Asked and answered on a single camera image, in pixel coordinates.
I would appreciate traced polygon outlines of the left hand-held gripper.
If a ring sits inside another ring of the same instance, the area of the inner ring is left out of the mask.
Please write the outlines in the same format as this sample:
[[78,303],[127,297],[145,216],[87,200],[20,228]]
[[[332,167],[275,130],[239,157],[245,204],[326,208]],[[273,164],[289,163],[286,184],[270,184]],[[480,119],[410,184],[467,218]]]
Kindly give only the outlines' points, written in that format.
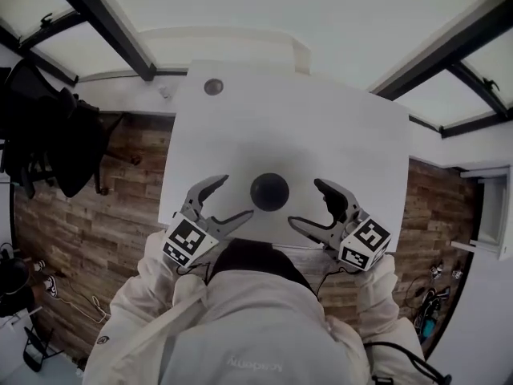
[[229,175],[210,176],[194,184],[188,191],[185,204],[172,215],[164,234],[162,252],[181,267],[193,262],[219,245],[233,231],[249,221],[253,210],[246,210],[228,219],[202,217],[204,202],[229,178]]

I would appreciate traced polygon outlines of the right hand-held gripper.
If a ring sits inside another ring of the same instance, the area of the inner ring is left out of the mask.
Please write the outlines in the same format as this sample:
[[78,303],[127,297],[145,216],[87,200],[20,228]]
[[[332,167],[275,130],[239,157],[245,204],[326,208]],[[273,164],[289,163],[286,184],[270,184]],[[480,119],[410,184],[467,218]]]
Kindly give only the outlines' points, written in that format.
[[387,250],[391,233],[361,211],[356,197],[348,189],[320,178],[313,183],[323,195],[333,223],[321,225],[303,217],[289,217],[289,225],[311,241],[323,244],[324,249],[339,250],[339,261],[360,271],[370,270]]

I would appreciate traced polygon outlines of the person's right forearm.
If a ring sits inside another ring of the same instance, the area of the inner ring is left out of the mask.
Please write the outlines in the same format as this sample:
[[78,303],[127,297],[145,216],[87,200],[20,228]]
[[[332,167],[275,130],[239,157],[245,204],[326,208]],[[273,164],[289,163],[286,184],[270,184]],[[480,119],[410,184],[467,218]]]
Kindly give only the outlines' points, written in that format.
[[377,337],[395,338],[404,331],[399,306],[393,298],[397,280],[394,257],[389,254],[355,277],[359,334],[365,342]]

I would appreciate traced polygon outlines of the person's left forearm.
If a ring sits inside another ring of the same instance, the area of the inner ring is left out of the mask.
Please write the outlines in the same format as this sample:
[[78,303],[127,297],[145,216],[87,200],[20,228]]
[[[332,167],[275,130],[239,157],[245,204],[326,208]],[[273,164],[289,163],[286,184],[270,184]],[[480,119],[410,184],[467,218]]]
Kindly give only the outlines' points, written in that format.
[[137,274],[127,279],[111,301],[110,325],[148,323],[170,306],[177,276],[174,263],[162,251],[164,237],[162,230],[147,238]]

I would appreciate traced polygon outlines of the person's legs black trousers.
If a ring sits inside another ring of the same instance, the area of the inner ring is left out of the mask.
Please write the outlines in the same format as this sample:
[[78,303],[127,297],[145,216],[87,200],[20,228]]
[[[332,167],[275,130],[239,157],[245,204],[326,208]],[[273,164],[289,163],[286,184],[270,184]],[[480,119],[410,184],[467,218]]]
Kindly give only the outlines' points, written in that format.
[[322,322],[325,312],[291,260],[269,243],[235,239],[220,253],[207,284],[210,316],[238,310],[287,310]]

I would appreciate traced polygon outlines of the person's torso white jacket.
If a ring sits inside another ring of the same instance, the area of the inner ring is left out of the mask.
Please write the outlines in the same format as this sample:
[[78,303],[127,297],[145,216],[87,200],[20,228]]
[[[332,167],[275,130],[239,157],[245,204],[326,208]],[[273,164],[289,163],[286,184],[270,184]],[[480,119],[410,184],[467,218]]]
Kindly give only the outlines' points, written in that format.
[[108,322],[83,385],[432,385],[408,360],[422,355],[412,323],[395,338],[365,342],[359,327],[287,310],[211,317],[208,283],[177,278],[168,309],[148,323]]

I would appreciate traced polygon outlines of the white side desk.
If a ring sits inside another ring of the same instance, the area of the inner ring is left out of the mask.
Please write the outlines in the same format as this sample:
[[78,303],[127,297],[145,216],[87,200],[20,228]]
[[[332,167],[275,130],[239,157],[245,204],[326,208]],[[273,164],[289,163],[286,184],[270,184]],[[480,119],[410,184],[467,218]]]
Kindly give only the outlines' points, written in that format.
[[513,165],[461,172],[460,176],[476,179],[483,186],[481,208],[475,215],[477,236],[468,243],[452,241],[450,245],[468,252],[484,252],[504,261],[513,257]]

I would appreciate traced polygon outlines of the black office chair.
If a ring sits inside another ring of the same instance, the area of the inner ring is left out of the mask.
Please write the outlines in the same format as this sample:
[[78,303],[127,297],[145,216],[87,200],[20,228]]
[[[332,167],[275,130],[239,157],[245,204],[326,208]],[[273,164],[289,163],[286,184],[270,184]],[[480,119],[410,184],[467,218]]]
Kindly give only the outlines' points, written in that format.
[[136,166],[138,155],[123,156],[109,149],[113,131],[124,114],[103,121],[97,107],[67,88],[54,88],[29,60],[6,70],[0,83],[0,173],[12,184],[35,195],[35,183],[58,185],[66,197],[87,183],[105,196],[100,165],[105,156]]

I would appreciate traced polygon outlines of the black framed window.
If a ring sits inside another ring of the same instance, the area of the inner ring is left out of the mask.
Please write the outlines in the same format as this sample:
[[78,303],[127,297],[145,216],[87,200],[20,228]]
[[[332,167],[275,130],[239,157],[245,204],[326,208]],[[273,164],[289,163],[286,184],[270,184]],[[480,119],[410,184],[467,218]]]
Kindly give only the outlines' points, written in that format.
[[458,136],[513,120],[513,0],[477,0],[370,87]]
[[143,0],[0,0],[0,45],[64,83],[137,76],[157,64],[140,32]]

